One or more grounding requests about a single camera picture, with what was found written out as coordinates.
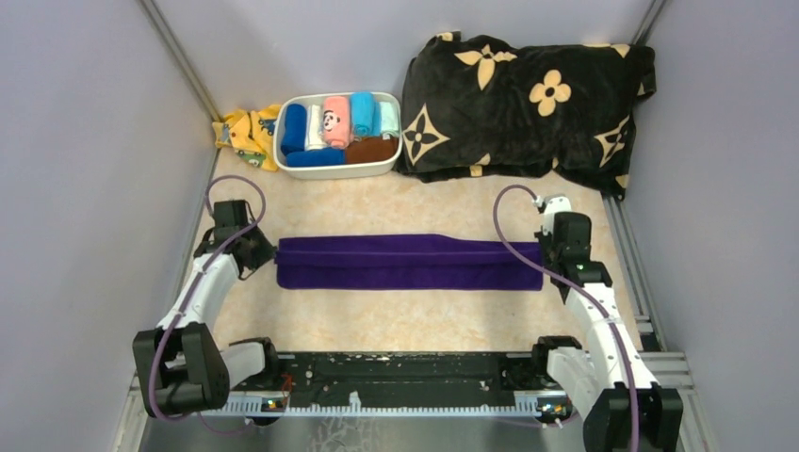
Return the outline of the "purple towel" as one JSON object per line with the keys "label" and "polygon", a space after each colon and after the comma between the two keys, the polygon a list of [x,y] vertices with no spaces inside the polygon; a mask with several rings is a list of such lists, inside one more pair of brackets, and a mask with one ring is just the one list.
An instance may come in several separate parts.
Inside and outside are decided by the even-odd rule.
{"label": "purple towel", "polygon": [[290,237],[279,240],[284,289],[539,291],[541,271],[498,241],[442,234]]}

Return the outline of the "pink panda towel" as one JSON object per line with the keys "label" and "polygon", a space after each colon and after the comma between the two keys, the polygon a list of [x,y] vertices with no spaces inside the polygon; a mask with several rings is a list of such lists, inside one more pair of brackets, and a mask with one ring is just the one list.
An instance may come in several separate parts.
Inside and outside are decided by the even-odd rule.
{"label": "pink panda towel", "polygon": [[344,149],[351,141],[350,102],[344,96],[331,96],[322,106],[322,133],[330,147]]}

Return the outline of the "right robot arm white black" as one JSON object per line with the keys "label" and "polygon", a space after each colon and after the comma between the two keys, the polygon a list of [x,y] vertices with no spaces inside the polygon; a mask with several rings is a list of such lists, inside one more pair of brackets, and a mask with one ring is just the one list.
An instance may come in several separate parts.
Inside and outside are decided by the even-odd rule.
{"label": "right robot arm white black", "polygon": [[660,384],[636,349],[606,266],[591,256],[592,221],[544,215],[537,238],[544,265],[585,340],[542,338],[530,363],[536,384],[565,390],[582,418],[588,451],[675,451],[683,415],[677,390]]}

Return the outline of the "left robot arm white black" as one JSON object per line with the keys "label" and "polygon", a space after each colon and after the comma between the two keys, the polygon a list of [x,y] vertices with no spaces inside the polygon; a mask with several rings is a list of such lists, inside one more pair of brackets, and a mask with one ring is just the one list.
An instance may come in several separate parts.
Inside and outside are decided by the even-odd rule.
{"label": "left robot arm white black", "polygon": [[248,202],[216,202],[212,228],[194,251],[187,284],[154,328],[132,341],[139,388],[147,414],[181,419],[217,410],[246,379],[261,390],[283,375],[274,344],[256,337],[219,348],[212,330],[235,283],[269,262],[276,249],[257,226]]}

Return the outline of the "dark blue rolled towel lying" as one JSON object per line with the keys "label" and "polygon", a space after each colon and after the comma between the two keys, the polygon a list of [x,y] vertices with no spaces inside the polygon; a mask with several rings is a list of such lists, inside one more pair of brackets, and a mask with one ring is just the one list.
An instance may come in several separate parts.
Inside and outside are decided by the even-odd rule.
{"label": "dark blue rolled towel lying", "polygon": [[346,161],[343,149],[326,147],[290,153],[285,157],[285,163],[291,168],[313,168],[340,166],[344,165]]}

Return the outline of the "yellow patterned cloth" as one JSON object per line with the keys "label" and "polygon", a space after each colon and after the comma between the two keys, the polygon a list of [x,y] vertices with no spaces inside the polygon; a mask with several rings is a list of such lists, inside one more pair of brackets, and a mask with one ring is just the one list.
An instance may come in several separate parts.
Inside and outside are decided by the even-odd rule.
{"label": "yellow patterned cloth", "polygon": [[215,145],[229,148],[245,163],[261,170],[278,170],[273,154],[275,123],[280,105],[261,110],[236,109],[212,122]]}

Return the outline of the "white rolled towel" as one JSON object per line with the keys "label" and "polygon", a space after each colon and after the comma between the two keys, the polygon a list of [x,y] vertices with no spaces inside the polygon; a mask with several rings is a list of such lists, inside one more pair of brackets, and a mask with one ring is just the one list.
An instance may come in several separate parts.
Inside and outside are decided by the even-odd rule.
{"label": "white rolled towel", "polygon": [[307,126],[304,142],[304,149],[306,151],[320,150],[327,145],[322,131],[321,118],[321,105],[310,105],[307,108]]}

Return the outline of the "dark blue rolled towel upright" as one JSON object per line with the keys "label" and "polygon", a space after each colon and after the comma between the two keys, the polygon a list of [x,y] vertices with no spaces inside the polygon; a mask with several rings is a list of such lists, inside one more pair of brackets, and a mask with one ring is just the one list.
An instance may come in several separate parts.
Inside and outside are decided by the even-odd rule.
{"label": "dark blue rolled towel upright", "polygon": [[290,104],[284,111],[284,134],[281,151],[284,155],[305,150],[307,110],[303,105]]}

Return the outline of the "white plastic bin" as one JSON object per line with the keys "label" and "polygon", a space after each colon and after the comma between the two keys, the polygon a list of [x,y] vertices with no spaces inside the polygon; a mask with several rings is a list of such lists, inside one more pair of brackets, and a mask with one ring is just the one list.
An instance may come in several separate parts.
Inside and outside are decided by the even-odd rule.
{"label": "white plastic bin", "polygon": [[326,165],[314,167],[292,167],[286,163],[286,157],[281,150],[281,143],[286,131],[286,112],[290,105],[302,105],[310,113],[312,105],[322,105],[323,101],[332,96],[350,98],[352,92],[333,92],[322,94],[307,94],[295,96],[284,103],[274,123],[273,158],[280,171],[301,180],[335,180],[348,178],[361,178],[378,176],[389,172],[403,151],[402,139],[399,138],[393,153],[383,160],[365,163],[344,163],[341,165]]}

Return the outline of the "brown rolled towel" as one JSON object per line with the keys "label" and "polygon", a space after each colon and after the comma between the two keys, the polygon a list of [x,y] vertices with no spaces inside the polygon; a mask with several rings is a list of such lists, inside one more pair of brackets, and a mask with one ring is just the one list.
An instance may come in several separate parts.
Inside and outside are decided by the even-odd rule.
{"label": "brown rolled towel", "polygon": [[390,160],[397,151],[398,143],[396,137],[365,137],[354,141],[344,150],[344,161],[353,165]]}

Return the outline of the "black floral blanket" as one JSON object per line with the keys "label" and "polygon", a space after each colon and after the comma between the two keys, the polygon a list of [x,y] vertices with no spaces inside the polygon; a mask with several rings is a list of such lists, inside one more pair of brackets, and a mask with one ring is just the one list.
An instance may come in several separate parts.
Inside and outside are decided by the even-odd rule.
{"label": "black floral blanket", "polygon": [[656,92],[655,61],[644,45],[438,34],[405,74],[395,169],[425,183],[554,172],[623,199],[633,113]]}

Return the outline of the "light blue rolled towel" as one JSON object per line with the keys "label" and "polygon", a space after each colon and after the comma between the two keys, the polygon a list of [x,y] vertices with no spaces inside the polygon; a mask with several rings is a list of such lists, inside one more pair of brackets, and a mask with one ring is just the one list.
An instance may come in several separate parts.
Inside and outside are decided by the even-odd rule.
{"label": "light blue rolled towel", "polygon": [[350,96],[351,124],[356,137],[371,137],[376,113],[376,102],[370,91],[354,92]]}

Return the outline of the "pale mint rolled towel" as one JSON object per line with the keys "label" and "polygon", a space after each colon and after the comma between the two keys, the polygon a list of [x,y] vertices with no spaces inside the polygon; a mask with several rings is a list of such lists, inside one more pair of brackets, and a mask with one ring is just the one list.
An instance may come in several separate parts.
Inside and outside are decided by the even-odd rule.
{"label": "pale mint rolled towel", "polygon": [[381,136],[398,137],[400,135],[400,116],[391,102],[379,102]]}

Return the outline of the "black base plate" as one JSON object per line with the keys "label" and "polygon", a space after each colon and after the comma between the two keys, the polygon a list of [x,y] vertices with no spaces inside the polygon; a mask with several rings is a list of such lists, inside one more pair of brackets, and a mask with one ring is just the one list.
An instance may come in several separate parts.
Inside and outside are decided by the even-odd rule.
{"label": "black base plate", "polygon": [[573,409],[570,397],[528,352],[295,352],[278,359],[276,376],[250,377],[237,389],[272,392],[295,411],[564,414]]}

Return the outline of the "aluminium frame rail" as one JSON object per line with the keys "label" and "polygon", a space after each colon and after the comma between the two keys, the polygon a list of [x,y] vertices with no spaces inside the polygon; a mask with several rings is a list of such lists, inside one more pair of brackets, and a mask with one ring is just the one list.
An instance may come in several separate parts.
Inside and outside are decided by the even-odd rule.
{"label": "aluminium frame rail", "polygon": [[296,352],[274,375],[255,375],[205,418],[269,423],[320,418],[497,418],[548,427],[577,417],[577,403],[528,352]]}

